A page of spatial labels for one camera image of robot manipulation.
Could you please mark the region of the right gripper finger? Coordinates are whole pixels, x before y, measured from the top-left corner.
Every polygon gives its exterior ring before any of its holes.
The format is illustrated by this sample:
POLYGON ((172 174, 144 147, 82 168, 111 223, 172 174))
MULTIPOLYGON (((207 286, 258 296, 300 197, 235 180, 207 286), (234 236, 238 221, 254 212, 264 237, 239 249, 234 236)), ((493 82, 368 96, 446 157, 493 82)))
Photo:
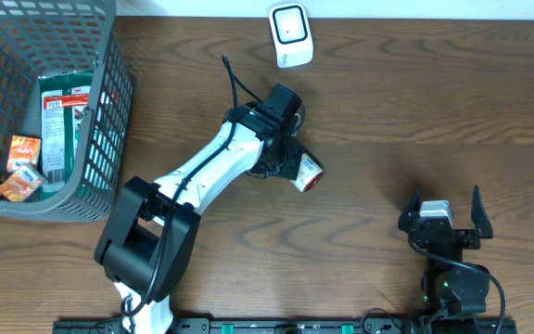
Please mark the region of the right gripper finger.
POLYGON ((471 220, 477 231, 491 231, 490 219, 483 205, 478 185, 474 185, 472 196, 471 220))
POLYGON ((409 200, 406 208, 400 214, 398 228, 400 231, 407 232, 411 229, 413 221, 419 217, 421 208, 421 198, 419 193, 415 193, 409 200))

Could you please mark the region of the green lid jar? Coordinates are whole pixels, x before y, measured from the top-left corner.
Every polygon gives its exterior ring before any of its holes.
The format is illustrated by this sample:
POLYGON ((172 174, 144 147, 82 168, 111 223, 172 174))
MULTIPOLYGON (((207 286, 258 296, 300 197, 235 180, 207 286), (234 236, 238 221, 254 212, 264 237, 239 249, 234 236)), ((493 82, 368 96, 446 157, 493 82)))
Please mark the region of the green lid jar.
POLYGON ((304 193, 311 190, 324 176, 324 169, 308 153, 303 153, 299 165, 297 178, 291 183, 304 193))

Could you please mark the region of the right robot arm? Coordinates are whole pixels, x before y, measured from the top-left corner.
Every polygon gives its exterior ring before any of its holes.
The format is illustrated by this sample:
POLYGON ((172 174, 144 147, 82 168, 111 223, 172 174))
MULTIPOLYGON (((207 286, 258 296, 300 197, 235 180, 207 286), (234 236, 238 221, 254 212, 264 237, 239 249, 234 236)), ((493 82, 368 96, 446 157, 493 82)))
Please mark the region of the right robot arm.
POLYGON ((493 227, 474 187, 468 229, 453 226, 447 200, 423 201, 414 194, 398 220, 410 247, 426 258, 421 279, 425 310, 403 325, 404 333, 479 333, 477 316, 486 312, 491 274, 463 260, 465 250, 478 250, 493 238, 493 227))

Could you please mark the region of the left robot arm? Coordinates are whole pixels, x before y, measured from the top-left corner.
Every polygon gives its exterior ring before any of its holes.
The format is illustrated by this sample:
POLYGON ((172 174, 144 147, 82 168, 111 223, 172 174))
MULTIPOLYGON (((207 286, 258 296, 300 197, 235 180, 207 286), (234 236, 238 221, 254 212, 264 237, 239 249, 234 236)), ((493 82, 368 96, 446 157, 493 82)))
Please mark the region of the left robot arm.
POLYGON ((95 247, 95 261, 121 295, 123 332, 169 329, 170 295, 190 262, 201 215, 239 175, 298 179, 305 151, 296 134, 305 117, 297 101, 239 106, 184 165, 123 186, 95 247))

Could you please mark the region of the white barcode scanner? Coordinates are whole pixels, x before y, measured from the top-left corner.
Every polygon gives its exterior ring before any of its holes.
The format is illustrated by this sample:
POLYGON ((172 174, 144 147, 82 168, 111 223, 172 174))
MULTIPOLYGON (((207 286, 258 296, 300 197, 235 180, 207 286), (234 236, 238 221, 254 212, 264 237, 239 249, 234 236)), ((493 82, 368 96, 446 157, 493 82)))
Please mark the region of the white barcode scanner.
POLYGON ((312 31, 302 4, 274 6, 269 11, 268 19, 279 68, 297 67, 312 61, 312 31))

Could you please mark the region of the green sponge pack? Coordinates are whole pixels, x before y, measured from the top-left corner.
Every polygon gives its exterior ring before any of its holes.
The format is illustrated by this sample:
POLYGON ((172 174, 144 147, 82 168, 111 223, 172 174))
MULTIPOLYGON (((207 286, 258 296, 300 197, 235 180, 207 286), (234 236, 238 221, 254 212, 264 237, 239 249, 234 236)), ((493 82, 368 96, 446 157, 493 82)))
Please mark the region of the green sponge pack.
POLYGON ((93 71, 74 71, 41 79, 41 175, 39 200, 49 199, 74 168, 93 71))

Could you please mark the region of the orange juice carton upper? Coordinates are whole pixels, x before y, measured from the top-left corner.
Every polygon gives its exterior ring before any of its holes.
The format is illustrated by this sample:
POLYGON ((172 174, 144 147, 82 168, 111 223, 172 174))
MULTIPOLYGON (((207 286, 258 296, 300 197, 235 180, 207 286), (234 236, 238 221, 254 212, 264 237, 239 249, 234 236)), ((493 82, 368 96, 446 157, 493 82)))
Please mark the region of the orange juice carton upper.
POLYGON ((6 170, 15 172, 20 165, 30 164, 36 168, 41 153, 40 138, 13 135, 6 162, 6 170))

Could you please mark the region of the orange juice carton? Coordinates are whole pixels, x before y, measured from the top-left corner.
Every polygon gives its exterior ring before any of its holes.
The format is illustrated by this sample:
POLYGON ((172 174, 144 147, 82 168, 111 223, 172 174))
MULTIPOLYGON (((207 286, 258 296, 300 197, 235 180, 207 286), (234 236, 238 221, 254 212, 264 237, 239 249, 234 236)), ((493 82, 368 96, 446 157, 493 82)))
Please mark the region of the orange juice carton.
POLYGON ((13 135, 6 162, 6 170, 15 172, 20 165, 30 164, 36 168, 41 153, 40 138, 13 135))
POLYGON ((30 164, 21 164, 0 185, 0 195, 12 202, 23 202, 41 187, 43 181, 44 178, 30 164))

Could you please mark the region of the orange juice carton lower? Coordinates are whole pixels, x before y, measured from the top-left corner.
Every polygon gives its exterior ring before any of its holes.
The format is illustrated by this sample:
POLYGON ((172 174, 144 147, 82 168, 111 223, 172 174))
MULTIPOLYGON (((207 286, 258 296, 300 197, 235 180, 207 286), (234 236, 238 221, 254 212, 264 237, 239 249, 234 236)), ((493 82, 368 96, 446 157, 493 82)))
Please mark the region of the orange juice carton lower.
POLYGON ((0 185, 0 195, 12 202, 23 202, 41 187, 43 181, 44 178, 30 164, 21 164, 0 185))

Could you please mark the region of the grey plastic mesh basket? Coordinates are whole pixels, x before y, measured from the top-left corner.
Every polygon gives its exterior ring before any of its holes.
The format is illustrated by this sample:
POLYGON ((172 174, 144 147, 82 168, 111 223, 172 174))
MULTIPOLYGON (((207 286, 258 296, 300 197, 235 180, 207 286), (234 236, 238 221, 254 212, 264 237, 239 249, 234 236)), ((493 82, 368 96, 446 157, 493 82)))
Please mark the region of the grey plastic mesh basket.
POLYGON ((0 185, 14 135, 39 137, 39 81, 91 71, 75 164, 48 199, 11 202, 0 215, 24 220, 92 222, 108 216, 118 184, 134 84, 113 34, 113 0, 0 1, 0 185))

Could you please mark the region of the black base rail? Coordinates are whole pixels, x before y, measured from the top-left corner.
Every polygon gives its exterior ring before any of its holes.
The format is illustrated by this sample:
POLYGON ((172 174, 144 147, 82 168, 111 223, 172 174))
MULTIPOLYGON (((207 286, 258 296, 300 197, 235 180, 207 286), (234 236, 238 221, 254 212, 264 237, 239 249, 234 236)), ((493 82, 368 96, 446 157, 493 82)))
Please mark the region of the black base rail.
MULTIPOLYGON (((461 319, 436 320, 430 328, 415 319, 368 317, 366 320, 210 320, 207 318, 181 318, 165 333, 173 334, 360 334, 360 333, 495 333, 497 320, 461 319)), ((131 333, 119 318, 94 321, 56 321, 52 333, 97 334, 131 333)), ((518 333, 514 320, 504 320, 502 334, 518 333)))

